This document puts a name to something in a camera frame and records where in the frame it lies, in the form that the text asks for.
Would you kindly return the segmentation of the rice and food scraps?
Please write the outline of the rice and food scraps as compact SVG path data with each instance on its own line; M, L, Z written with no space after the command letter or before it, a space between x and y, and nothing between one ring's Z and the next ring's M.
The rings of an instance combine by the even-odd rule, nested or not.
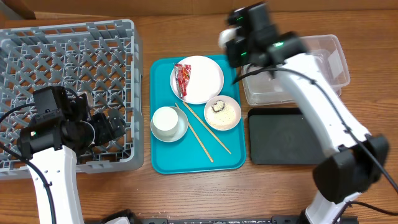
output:
M230 129L236 122L236 112L230 104L217 100L207 109L206 120L216 129Z

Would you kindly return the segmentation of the red snack wrapper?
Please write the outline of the red snack wrapper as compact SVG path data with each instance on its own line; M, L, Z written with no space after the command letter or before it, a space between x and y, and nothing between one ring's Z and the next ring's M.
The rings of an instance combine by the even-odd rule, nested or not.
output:
M191 70L191 65L177 63L174 66L175 83L179 98L184 98L187 95L187 86L190 80Z

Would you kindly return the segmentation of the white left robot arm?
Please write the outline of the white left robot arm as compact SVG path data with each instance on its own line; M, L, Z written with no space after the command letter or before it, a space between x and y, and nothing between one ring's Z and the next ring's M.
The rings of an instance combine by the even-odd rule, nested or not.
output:
M41 223L83 223L76 184L78 156L126 132L120 112L90 113L88 95L48 86L34 91L36 115L20 131L17 147L34 181Z

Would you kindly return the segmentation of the white plastic cup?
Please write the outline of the white plastic cup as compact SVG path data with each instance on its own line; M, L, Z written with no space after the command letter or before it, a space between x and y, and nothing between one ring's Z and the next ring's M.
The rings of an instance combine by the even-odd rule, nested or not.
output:
M177 128L178 114L172 107L164 106L155 111L152 117L152 131L157 136L173 136Z

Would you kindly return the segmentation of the pink bowl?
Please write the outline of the pink bowl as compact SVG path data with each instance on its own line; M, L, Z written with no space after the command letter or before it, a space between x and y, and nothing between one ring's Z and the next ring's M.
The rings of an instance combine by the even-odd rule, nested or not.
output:
M233 129L241 120L239 103L230 96L218 95L210 99L204 109L206 122L214 129Z

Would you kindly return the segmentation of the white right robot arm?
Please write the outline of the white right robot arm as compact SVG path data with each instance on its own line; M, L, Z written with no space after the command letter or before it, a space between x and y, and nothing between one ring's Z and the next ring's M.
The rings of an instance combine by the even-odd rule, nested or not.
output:
M326 159L313 170L317 194L299 223L336 223L381 177L389 143L373 136L347 109L324 78L305 42L281 34L264 2L232 11L219 37L233 68L252 65L269 72L294 98L314 130Z

